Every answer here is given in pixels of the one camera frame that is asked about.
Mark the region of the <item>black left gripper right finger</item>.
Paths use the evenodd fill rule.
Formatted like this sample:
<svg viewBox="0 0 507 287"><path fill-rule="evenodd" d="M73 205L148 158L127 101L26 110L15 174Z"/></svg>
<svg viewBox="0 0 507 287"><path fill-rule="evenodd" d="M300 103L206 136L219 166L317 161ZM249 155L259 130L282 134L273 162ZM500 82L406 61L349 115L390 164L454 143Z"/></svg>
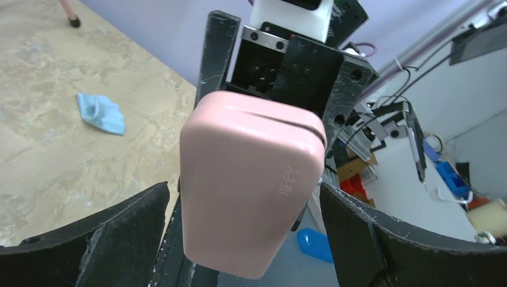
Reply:
<svg viewBox="0 0 507 287"><path fill-rule="evenodd" d="M443 236L333 185L320 205L340 286L505 286L506 248Z"/></svg>

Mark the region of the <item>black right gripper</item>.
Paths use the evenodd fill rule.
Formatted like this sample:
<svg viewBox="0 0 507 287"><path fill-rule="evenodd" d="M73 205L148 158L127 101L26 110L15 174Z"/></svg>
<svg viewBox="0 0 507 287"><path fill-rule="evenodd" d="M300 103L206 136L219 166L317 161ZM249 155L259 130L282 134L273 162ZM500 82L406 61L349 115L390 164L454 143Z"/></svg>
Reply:
<svg viewBox="0 0 507 287"><path fill-rule="evenodd" d="M314 10L320 1L286 1ZM223 90L258 96L322 115L330 152L363 91L378 77L349 36L368 20L358 1L334 1L328 37L322 43L269 22L246 24L231 81L225 87L240 18L208 14L195 105Z"/></svg>

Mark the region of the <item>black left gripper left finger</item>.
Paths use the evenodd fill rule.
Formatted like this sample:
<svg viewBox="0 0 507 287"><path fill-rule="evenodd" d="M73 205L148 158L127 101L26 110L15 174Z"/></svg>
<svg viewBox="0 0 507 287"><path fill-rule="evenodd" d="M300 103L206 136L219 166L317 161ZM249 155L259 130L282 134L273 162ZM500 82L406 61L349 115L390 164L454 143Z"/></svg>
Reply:
<svg viewBox="0 0 507 287"><path fill-rule="evenodd" d="M170 192L165 182L58 229L1 248L2 286L146 286Z"/></svg>

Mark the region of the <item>pink glasses case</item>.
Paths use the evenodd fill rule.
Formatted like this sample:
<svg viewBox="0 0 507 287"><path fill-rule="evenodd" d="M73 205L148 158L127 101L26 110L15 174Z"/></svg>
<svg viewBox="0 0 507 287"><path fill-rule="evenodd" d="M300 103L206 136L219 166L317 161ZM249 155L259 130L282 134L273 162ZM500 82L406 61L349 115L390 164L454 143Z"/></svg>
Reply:
<svg viewBox="0 0 507 287"><path fill-rule="evenodd" d="M185 256L262 277L323 174L322 120L295 106L214 91L199 101L179 141Z"/></svg>

